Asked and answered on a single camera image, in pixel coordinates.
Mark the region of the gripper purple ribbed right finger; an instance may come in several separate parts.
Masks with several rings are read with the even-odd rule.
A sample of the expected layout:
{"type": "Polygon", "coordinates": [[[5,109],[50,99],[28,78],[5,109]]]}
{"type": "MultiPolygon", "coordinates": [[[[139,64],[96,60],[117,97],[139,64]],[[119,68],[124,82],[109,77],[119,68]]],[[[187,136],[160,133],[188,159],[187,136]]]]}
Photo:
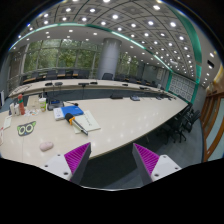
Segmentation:
{"type": "Polygon", "coordinates": [[[133,144],[132,154],[144,185],[181,170],[168,155],[159,156],[136,143],[133,144]]]}

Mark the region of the gripper purple ribbed left finger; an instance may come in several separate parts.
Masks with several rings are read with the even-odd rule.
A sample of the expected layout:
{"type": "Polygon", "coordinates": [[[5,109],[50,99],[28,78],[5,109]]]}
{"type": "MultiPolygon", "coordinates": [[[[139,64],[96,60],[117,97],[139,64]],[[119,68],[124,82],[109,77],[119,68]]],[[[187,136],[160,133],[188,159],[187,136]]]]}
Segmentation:
{"type": "Polygon", "coordinates": [[[43,169],[79,185],[90,154],[91,144],[86,143],[66,154],[57,154],[52,157],[43,165],[43,169]]]}

